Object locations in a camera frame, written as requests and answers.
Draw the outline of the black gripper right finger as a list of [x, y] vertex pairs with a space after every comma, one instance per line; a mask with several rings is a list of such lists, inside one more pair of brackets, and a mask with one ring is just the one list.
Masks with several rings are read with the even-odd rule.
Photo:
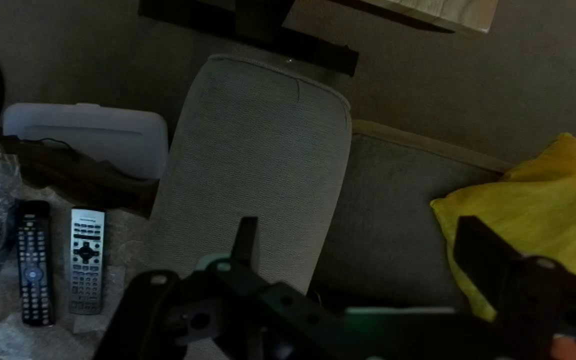
[[461, 215], [454, 257], [485, 299], [503, 310], [523, 256], [479, 215]]

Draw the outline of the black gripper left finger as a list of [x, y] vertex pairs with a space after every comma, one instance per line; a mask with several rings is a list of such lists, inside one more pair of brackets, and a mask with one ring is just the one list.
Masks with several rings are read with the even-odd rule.
[[259, 217], [245, 215], [238, 223], [238, 231], [231, 250], [231, 257], [254, 267], [257, 265], [257, 233], [259, 233]]

